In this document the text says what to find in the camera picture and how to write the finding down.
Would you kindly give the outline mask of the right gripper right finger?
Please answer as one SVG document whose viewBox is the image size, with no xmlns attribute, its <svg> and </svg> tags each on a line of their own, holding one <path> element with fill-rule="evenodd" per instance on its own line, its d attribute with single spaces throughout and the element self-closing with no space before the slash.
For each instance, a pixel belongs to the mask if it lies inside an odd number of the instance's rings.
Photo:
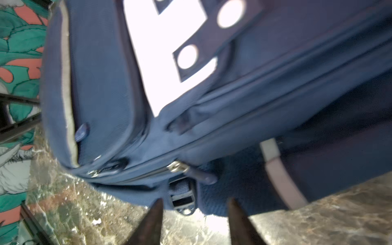
<svg viewBox="0 0 392 245">
<path fill-rule="evenodd" d="M 235 198 L 228 200 L 227 211 L 232 245 L 266 245 Z"/>
</svg>

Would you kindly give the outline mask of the navy blue student backpack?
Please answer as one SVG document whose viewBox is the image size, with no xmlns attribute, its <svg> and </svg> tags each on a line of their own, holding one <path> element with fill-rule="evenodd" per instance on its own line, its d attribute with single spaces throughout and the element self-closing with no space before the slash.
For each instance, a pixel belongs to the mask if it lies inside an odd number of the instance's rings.
<svg viewBox="0 0 392 245">
<path fill-rule="evenodd" d="M 59 1 L 39 97 L 97 191 L 299 209 L 392 170 L 392 3 Z"/>
</svg>

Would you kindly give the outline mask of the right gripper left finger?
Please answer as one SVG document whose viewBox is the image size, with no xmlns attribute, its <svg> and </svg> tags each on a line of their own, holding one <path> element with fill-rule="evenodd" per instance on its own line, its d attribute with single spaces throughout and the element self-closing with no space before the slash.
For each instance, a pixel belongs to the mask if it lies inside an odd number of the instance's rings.
<svg viewBox="0 0 392 245">
<path fill-rule="evenodd" d="M 124 245 L 160 245 L 163 200 L 157 199 Z"/>
</svg>

